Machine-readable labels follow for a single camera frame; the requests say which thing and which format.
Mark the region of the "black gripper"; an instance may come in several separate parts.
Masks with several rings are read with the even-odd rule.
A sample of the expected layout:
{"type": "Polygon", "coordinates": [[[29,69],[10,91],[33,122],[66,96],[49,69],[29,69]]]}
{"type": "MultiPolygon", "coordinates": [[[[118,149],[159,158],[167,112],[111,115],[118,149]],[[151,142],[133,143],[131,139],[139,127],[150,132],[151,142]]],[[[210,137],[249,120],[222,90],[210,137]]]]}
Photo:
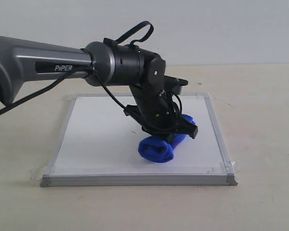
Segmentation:
{"type": "Polygon", "coordinates": [[[139,85],[129,86],[135,105],[126,105],[123,110],[142,130],[151,135],[166,135],[166,142],[173,142],[175,134],[184,134],[195,139],[198,126],[192,117],[182,116],[182,101],[179,98],[182,84],[165,84],[154,91],[139,85]]]}

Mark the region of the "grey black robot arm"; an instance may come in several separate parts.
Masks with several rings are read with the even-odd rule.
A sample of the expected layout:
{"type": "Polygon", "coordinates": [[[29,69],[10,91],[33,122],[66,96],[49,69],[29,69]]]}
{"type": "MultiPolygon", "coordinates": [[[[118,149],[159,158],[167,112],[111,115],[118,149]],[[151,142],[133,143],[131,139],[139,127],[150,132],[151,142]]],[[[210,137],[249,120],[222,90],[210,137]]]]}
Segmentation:
{"type": "Polygon", "coordinates": [[[123,112],[144,132],[166,141],[175,134],[195,138],[198,128],[183,117],[178,97],[188,81],[166,75],[165,69],[158,53],[110,39],[76,49],[0,36],[0,115],[42,94],[39,90],[17,100],[25,82],[51,80],[53,88],[64,79],[82,78],[105,90],[128,86],[135,105],[123,105],[123,112]]]}

